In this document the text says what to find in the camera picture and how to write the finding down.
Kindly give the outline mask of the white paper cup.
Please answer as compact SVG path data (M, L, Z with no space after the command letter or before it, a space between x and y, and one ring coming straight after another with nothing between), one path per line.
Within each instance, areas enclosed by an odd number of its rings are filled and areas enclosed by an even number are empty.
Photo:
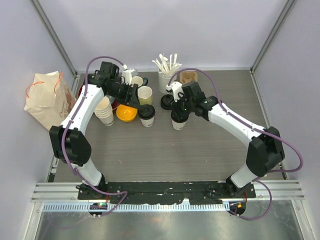
M153 125L153 123L154 123L154 117L152 117L152 118L150 118L150 119L143 119L143 118L140 118L140 121L141 121L141 123L142 123L142 125L144 126L144 127L151 127L152 125Z
M186 124L186 120L175 120L172 119L172 126L175 130L182 130Z

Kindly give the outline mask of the black cup lid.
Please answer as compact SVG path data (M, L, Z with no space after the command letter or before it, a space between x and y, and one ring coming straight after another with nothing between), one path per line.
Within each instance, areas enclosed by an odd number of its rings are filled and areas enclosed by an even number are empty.
M140 106L140 109L137 111L137 113L140 119L150 120L155 116L156 110L152 105L144 104Z

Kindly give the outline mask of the stack of black lids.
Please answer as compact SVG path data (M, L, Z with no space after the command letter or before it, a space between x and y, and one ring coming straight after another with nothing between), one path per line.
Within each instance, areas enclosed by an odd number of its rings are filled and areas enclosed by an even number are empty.
M165 94L162 96L160 100L160 106L164 110L171 110L171 101L174 99L174 97L170 94Z

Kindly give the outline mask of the brown paper bag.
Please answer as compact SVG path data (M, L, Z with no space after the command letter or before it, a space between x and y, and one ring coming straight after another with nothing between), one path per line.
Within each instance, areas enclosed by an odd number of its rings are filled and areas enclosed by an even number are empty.
M77 99L62 72L36 73L26 90L24 110L49 130L69 115Z

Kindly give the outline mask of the stack of white paper cups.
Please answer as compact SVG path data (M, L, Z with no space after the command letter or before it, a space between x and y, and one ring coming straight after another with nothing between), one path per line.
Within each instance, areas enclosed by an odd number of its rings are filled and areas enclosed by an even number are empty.
M114 123L112 104L108 97L104 97L94 110L95 116L107 127Z

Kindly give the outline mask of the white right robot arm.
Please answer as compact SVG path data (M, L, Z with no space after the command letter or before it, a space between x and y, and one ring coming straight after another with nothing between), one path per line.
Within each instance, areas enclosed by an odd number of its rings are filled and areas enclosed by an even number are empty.
M205 96L197 82L182 85L174 81L166 90L173 95L169 103L173 124L184 124L194 113L222 127L247 147L245 163L226 179L225 190L230 197L238 197L246 185L264 177L285 158L280 133L275 127L264 128L243 118L217 97Z

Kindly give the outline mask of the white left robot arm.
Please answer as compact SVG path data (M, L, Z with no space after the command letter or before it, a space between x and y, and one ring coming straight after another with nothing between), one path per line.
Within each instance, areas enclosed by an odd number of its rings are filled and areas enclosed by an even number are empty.
M107 184L91 160L92 148L85 137L86 129L95 108L106 96L115 98L120 104L140 108L138 85L131 84L137 74L136 69L126 65L118 67L103 61L94 73L85 73L81 94L69 115L59 126L49 130L54 156L82 179L81 186L97 200L106 195Z

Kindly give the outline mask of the cardboard cup carrier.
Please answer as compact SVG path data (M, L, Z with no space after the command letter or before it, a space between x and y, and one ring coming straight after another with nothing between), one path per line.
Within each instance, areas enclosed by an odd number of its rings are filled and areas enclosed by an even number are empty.
M179 82L184 85L190 82L197 82L198 81L198 74L196 71L187 70L182 71L179 74Z

